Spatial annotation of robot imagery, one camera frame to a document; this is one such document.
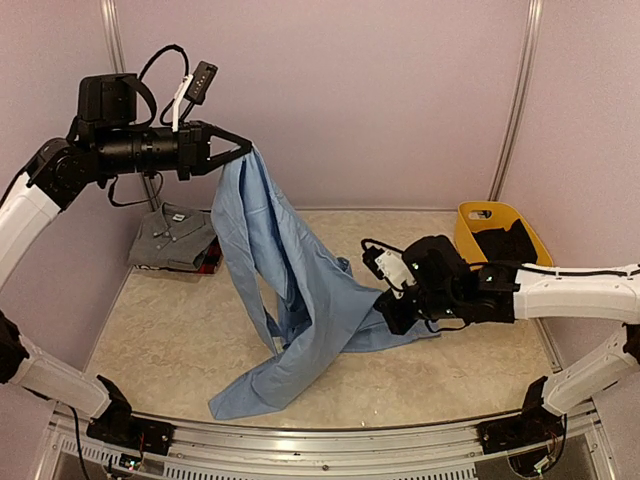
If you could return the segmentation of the light blue long sleeve shirt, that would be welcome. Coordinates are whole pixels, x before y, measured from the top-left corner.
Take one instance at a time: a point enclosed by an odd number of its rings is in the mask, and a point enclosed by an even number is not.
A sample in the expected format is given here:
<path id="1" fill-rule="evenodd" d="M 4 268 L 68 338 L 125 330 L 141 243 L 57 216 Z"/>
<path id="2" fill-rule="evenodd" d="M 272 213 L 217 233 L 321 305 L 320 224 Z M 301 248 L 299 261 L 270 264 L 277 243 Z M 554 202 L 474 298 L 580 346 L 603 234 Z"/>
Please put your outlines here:
<path id="1" fill-rule="evenodd" d="M 257 149 L 225 165 L 212 223 L 232 282 L 271 357 L 209 402 L 217 420 L 279 412 L 341 353 L 368 353 L 430 338 L 419 323 L 392 334 L 374 303 L 269 176 Z"/>

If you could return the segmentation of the grey denim shirt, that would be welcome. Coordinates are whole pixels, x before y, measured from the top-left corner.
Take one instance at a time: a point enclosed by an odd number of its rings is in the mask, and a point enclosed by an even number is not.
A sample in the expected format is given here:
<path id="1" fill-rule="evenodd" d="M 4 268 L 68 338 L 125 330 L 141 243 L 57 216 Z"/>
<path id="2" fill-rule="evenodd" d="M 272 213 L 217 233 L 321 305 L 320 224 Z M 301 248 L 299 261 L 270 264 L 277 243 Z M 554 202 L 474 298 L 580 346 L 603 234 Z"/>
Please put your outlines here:
<path id="1" fill-rule="evenodd" d="M 135 267 L 195 272 L 215 238 L 207 213 L 163 203 L 143 217 L 128 261 Z"/>

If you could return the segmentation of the red black plaid shirt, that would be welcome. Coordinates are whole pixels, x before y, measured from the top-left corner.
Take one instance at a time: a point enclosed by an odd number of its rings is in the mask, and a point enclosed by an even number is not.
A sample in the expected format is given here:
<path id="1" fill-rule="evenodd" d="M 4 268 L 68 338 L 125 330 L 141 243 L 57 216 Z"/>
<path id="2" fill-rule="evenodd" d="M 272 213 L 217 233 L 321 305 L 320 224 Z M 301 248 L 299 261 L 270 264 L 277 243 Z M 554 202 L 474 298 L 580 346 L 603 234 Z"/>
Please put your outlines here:
<path id="1" fill-rule="evenodd" d="M 213 275 L 217 272 L 222 261 L 222 250 L 218 237 L 195 258 L 194 272 L 203 275 Z"/>

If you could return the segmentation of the yellow plastic basket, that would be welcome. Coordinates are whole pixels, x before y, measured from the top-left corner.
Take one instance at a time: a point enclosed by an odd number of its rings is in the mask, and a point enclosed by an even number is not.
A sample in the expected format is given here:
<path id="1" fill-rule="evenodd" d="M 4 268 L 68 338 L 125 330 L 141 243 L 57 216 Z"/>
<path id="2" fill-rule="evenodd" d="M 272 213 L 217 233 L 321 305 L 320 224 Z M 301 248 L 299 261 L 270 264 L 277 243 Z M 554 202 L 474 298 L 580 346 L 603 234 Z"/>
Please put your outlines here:
<path id="1" fill-rule="evenodd" d="M 553 260 L 544 243 L 527 220 L 512 206 L 498 201 L 467 201 L 458 206 L 454 230 L 454 244 L 460 255 L 469 263 L 484 262 L 487 258 L 474 237 L 475 234 L 493 229 L 508 230 L 520 220 L 538 256 L 536 264 L 551 267 Z"/>

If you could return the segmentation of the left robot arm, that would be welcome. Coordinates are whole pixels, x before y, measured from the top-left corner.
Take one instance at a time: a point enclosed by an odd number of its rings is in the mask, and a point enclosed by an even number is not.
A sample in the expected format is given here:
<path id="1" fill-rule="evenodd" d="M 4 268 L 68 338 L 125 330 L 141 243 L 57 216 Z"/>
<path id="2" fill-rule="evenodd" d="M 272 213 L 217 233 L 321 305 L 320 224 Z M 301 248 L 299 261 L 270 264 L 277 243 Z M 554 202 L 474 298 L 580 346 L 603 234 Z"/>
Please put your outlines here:
<path id="1" fill-rule="evenodd" d="M 132 73 L 90 76 L 79 85 L 68 135 L 47 141 L 16 174 L 1 199 L 1 279 L 56 217 L 90 184 L 113 190 L 124 174 L 174 171 L 204 176 L 249 153 L 250 140 L 202 121 L 138 122 L 137 101 L 157 104 Z M 101 375 L 90 377 L 37 347 L 7 317 L 1 319 L 1 381 L 74 408 L 89 418 L 93 439 L 166 454 L 174 428 L 132 412 L 125 395 Z"/>

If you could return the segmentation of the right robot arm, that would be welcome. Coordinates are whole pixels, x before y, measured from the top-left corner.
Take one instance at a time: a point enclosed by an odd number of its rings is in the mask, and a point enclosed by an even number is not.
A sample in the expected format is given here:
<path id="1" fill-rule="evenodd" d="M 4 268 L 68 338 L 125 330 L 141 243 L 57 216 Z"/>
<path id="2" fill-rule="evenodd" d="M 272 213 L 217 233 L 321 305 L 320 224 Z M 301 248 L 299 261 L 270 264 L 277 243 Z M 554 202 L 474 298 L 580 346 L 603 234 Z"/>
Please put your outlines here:
<path id="1" fill-rule="evenodd" d="M 376 300 L 395 335 L 416 322 L 512 324 L 541 318 L 619 322 L 598 348 L 565 370 L 534 381 L 518 414 L 478 425 L 486 454 L 522 448 L 566 432 L 576 405 L 639 370 L 639 268 L 562 269 L 513 261 L 466 262 L 445 236 L 423 237 L 404 250 L 361 242 L 363 262 L 388 285 Z"/>

